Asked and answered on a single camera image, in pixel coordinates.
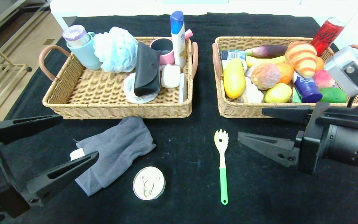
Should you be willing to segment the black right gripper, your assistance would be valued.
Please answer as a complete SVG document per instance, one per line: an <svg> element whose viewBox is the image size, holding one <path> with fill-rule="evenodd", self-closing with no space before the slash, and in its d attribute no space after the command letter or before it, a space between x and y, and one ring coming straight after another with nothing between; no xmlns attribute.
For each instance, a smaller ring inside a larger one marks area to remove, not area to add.
<svg viewBox="0 0 358 224"><path fill-rule="evenodd" d="M264 107L262 114L282 120L310 121L300 148L291 139L238 132L244 146L284 167L298 165L301 172L313 174L319 159L331 159L358 167L358 106L332 107L319 102L311 106Z"/></svg>

